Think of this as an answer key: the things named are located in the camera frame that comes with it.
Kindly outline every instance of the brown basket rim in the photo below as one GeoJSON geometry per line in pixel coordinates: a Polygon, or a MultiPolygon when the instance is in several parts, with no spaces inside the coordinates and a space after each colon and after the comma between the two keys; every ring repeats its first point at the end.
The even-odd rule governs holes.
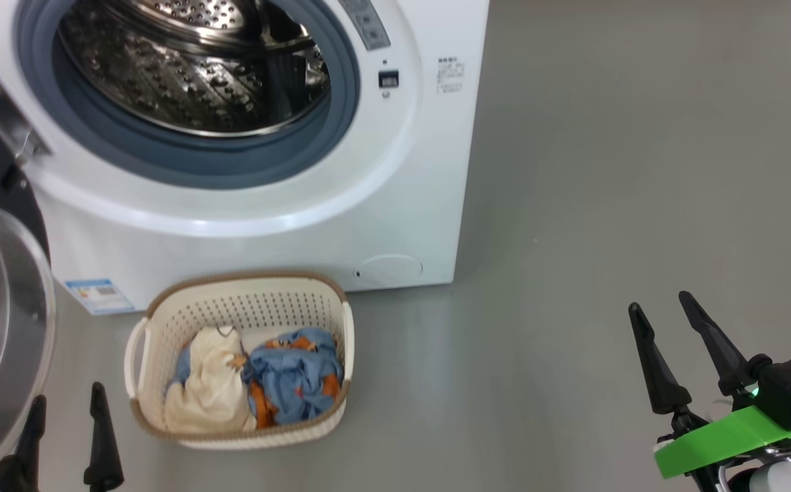
{"type": "MultiPolygon", "coordinates": [[[[346,299],[346,293],[343,292],[341,286],[339,286],[332,278],[326,277],[320,273],[314,271],[294,271],[294,270],[272,270],[272,271],[246,271],[246,272],[238,272],[238,273],[227,273],[223,275],[208,275],[204,277],[197,277],[191,278],[190,280],[185,280],[178,284],[174,284],[173,286],[168,287],[162,293],[158,294],[157,298],[153,299],[152,302],[149,304],[149,308],[146,309],[146,318],[151,320],[152,315],[155,314],[155,310],[164,302],[165,299],[172,296],[174,293],[180,292],[180,290],[188,289],[190,287],[196,286],[203,286],[204,284],[216,284],[220,282],[230,282],[233,280],[248,280],[254,278],[308,278],[311,280],[319,280],[323,283],[326,283],[329,287],[332,287],[332,290],[335,290],[338,293],[338,298],[341,299],[341,302],[348,302],[346,299]]],[[[340,392],[338,393],[338,398],[335,399],[332,408],[329,408],[324,414],[316,418],[311,418],[311,420],[305,420],[304,422],[298,422],[295,424],[288,424],[288,426],[276,426],[270,427],[267,429],[254,429],[254,430],[234,430],[233,432],[229,433],[209,433],[209,434],[196,434],[196,433],[169,433],[166,430],[158,429],[157,427],[152,426],[151,423],[146,419],[146,416],[143,415],[143,411],[141,406],[139,405],[139,400],[136,398],[131,398],[131,413],[135,420],[137,420],[137,424],[141,426],[146,433],[152,435],[153,437],[157,437],[158,439],[170,440],[170,441],[186,441],[186,442],[205,442],[205,441],[222,441],[222,440],[246,440],[246,439],[255,439],[255,438],[265,438],[270,436],[276,436],[280,434],[292,433],[295,431],[301,431],[304,429],[308,429],[310,427],[318,426],[318,424],[323,423],[324,421],[328,420],[335,414],[336,411],[343,405],[343,402],[346,400],[346,396],[349,393],[349,386],[351,385],[351,380],[345,378],[343,379],[343,384],[341,384],[340,392]]]]}

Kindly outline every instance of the laundry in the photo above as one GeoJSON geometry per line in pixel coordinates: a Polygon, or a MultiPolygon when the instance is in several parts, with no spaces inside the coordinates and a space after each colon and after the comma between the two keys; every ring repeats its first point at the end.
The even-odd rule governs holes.
{"type": "Polygon", "coordinates": [[[264,429],[310,420],[332,408],[343,368],[332,334],[310,327],[252,351],[243,379],[257,426],[264,429]]]}
{"type": "Polygon", "coordinates": [[[247,357],[233,327],[205,327],[183,349],[164,401],[174,433],[226,433],[255,428],[241,371],[247,357]]]}

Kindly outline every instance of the green plastic part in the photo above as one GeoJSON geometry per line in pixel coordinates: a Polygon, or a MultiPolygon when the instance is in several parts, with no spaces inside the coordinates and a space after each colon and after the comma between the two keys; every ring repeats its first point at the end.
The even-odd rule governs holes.
{"type": "Polygon", "coordinates": [[[791,439],[791,430],[782,429],[757,407],[749,406],[684,434],[654,457],[663,478],[671,478],[781,439],[791,439]]]}

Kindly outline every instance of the gray floor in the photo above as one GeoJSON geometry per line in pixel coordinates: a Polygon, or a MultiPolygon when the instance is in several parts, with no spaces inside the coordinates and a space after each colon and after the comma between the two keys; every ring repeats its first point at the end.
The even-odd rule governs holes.
{"type": "Polygon", "coordinates": [[[137,316],[62,295],[42,489],[83,489],[99,380],[123,490],[692,490],[655,470],[668,422],[626,306],[700,414],[720,396],[678,290],[746,355],[791,357],[791,1],[493,0],[482,84],[457,282],[351,296],[335,433],[251,454],[154,441],[124,401],[137,316]]]}

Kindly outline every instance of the washing machine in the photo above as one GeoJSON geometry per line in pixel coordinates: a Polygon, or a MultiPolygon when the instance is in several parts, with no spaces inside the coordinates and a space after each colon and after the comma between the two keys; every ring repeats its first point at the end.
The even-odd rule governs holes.
{"type": "Polygon", "coordinates": [[[488,0],[0,0],[0,141],[92,314],[453,279],[488,0]]]}

